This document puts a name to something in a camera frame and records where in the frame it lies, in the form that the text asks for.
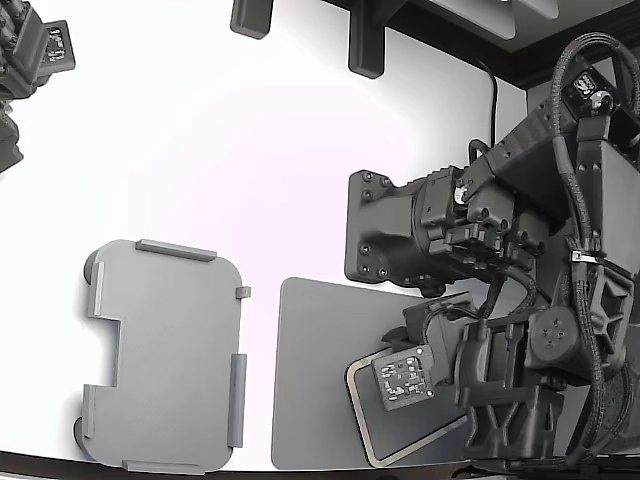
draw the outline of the gray flat panel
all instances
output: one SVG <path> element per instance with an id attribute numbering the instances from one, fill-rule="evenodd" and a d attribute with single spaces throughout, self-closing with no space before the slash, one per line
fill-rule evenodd
<path id="1" fill-rule="evenodd" d="M 391 328 L 404 324 L 403 309 L 421 302 L 424 299 L 419 297 L 311 280 L 284 282 L 272 441 L 276 468 L 371 468 L 347 394 L 345 373 L 354 361 L 386 348 L 380 338 Z M 362 378 L 363 389 L 371 397 L 364 402 L 366 415 L 374 419 L 382 415 L 382 402 L 373 378 Z M 446 407 L 438 404 L 429 408 L 426 405 L 429 402 L 416 404 L 424 428 L 408 427 L 402 438 L 385 439 L 380 434 L 386 431 L 385 424 L 373 426 L 371 436 L 376 453 L 384 456 L 406 446 L 403 443 L 430 433 L 432 426 L 439 426 L 441 408 L 445 408 L 445 415 L 457 410 L 447 395 L 451 392 L 441 397 Z M 458 428 L 393 466 L 456 462 L 462 456 L 465 432 L 464 427 Z"/>
<path id="2" fill-rule="evenodd" d="M 84 387 L 79 446 L 129 471 L 223 467 L 242 445 L 236 267 L 213 252 L 118 240 L 91 255 L 85 272 L 89 317 L 118 322 L 119 336 L 115 385 Z"/>

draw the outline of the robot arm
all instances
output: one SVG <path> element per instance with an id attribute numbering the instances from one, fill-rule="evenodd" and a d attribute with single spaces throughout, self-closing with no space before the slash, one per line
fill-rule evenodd
<path id="1" fill-rule="evenodd" d="M 13 100 L 31 97 L 52 75 L 75 68 L 67 22 L 43 23 L 22 0 L 0 0 L 0 173 L 23 159 Z"/>
<path id="2" fill-rule="evenodd" d="M 419 288 L 431 299 L 406 310 L 406 326 L 383 339 L 394 355 L 419 345 L 432 351 L 418 382 L 424 391 L 402 394 L 428 401 L 431 385 L 455 383 L 471 424 L 465 456 L 501 470 L 570 468 L 594 458 L 604 445 L 596 442 L 604 382 L 622 375 L 632 397 L 624 340 L 640 272 L 638 110 L 581 58 L 562 80 L 560 135 L 550 99 L 466 168 L 403 187 L 368 171 L 349 182 L 347 278 Z M 629 214 L 624 205 L 633 206 Z M 545 264 L 552 269 L 545 276 L 557 280 L 543 289 L 535 279 L 550 239 L 572 225 L 565 261 Z M 479 309 L 469 295 L 442 297 L 446 285 L 467 278 L 490 285 Z M 490 318 L 506 278 L 522 284 L 523 301 Z M 383 387 L 388 373 L 375 367 L 385 408 L 397 408 L 396 390 Z M 552 459 L 568 384 L 591 385 L 590 422 L 577 432 L 577 449 Z"/>

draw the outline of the cable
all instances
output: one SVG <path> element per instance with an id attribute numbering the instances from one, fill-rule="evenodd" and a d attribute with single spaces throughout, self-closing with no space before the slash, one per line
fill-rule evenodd
<path id="1" fill-rule="evenodd" d="M 489 150 L 496 146 L 496 129 L 497 129 L 497 114 L 498 114 L 498 79 L 493 74 L 491 69 L 486 63 L 479 58 L 476 58 L 476 62 L 489 74 L 491 78 L 491 84 L 493 86 L 491 94 L 491 134 L 489 145 L 477 138 L 469 142 L 469 165 L 478 159 L 478 153 L 485 155 Z"/>
<path id="2" fill-rule="evenodd" d="M 533 278 L 531 278 L 530 275 L 528 275 L 527 273 L 523 272 L 522 270 L 514 266 L 507 268 L 504 271 L 504 274 L 507 277 L 511 278 L 512 280 L 515 280 L 516 282 L 518 282 L 520 285 L 522 285 L 524 288 L 527 289 L 527 295 L 524 297 L 522 302 L 520 302 L 520 304 L 515 308 L 515 310 L 509 313 L 509 315 L 513 315 L 514 313 L 519 313 L 522 310 L 525 310 L 526 308 L 531 307 L 535 303 L 536 298 L 538 296 L 538 292 L 540 291 L 540 288 L 536 284 L 536 281 Z"/>
<path id="3" fill-rule="evenodd" d="M 491 148 L 496 146 L 496 121 L 498 112 L 498 79 L 493 74 L 491 69 L 480 59 L 476 59 L 478 64 L 489 74 L 491 78 L 491 84 L 493 85 L 493 95 L 491 99 Z"/>
<path id="4" fill-rule="evenodd" d="M 631 376 L 631 367 L 629 366 L 628 362 L 624 363 L 619 375 L 622 375 L 624 402 L 620 407 L 620 412 L 618 413 L 618 416 L 616 417 L 613 425 L 611 425 L 609 430 L 590 449 L 589 453 L 585 457 L 585 461 L 591 461 L 596 458 L 600 454 L 600 452 L 607 448 L 607 446 L 618 437 L 620 431 L 622 430 L 624 422 L 627 419 L 627 415 L 629 415 L 629 412 L 631 411 L 635 385 L 633 377 Z"/>
<path id="5" fill-rule="evenodd" d="M 505 280 L 506 277 L 504 276 L 504 274 L 502 272 L 497 272 L 496 276 L 491 282 L 491 285 L 489 285 L 487 299 L 478 309 L 478 315 L 480 316 L 481 323 L 486 324 L 488 318 L 493 313 L 494 308 L 496 308 L 496 303 L 498 303 L 498 297 L 500 297 L 500 293 L 502 292 L 502 287 L 504 286 Z"/>
<path id="6" fill-rule="evenodd" d="M 427 316 L 424 318 L 424 320 L 422 321 L 422 344 L 423 345 L 427 345 L 429 343 L 427 339 L 427 330 L 429 328 L 429 323 L 431 322 L 431 320 L 433 320 L 436 316 L 440 315 L 441 313 L 451 312 L 454 310 L 458 312 L 462 312 L 469 317 L 473 317 L 476 319 L 478 318 L 478 314 L 476 312 L 473 312 L 468 308 L 462 307 L 460 305 L 443 305 L 440 308 L 436 308 L 435 310 L 432 310 L 431 312 L 429 312 Z"/>
<path id="7" fill-rule="evenodd" d="M 640 65 L 638 65 L 638 61 L 635 56 L 619 41 L 604 33 L 588 33 L 571 42 L 562 52 L 562 55 L 554 69 L 553 79 L 551 82 L 551 114 L 554 137 L 553 149 L 556 157 L 558 173 L 569 190 L 573 203 L 578 211 L 580 235 L 582 237 L 582 244 L 585 247 L 588 246 L 591 240 L 591 222 L 589 220 L 589 213 L 584 195 L 578 185 L 573 164 L 569 157 L 567 143 L 562 136 L 562 129 L 560 125 L 560 104 L 562 101 L 561 96 L 564 77 L 569 64 L 578 53 L 592 45 L 605 45 L 613 50 L 614 53 L 621 55 L 622 60 L 631 71 L 631 75 L 633 77 L 634 93 L 633 99 L 630 103 L 634 113 L 640 116 Z"/>

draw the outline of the black bracket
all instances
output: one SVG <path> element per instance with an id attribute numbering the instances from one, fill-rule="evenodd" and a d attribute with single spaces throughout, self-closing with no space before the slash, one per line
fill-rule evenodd
<path id="1" fill-rule="evenodd" d="M 356 0 L 351 9 L 349 70 L 367 78 L 384 73 L 385 27 L 408 0 Z"/>
<path id="2" fill-rule="evenodd" d="M 233 0 L 231 30 L 260 40 L 271 30 L 273 0 Z"/>

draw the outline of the black wall mount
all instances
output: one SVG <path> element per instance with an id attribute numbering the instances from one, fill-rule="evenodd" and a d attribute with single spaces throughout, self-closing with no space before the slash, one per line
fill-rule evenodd
<path id="1" fill-rule="evenodd" d="M 564 48 L 574 38 L 600 31 L 629 48 L 640 47 L 640 1 L 603 15 L 510 53 L 490 41 L 426 10 L 413 0 L 322 0 L 350 12 L 349 69 L 368 78 L 384 73 L 385 28 L 437 48 L 471 65 L 482 63 L 500 79 L 522 89 L 548 81 Z M 251 38 L 264 38 L 270 30 L 273 0 L 234 0 L 231 29 Z M 610 56 L 594 48 L 585 55 L 591 62 Z"/>
<path id="2" fill-rule="evenodd" d="M 231 30 L 260 40 L 271 30 L 273 0 L 233 0 Z"/>

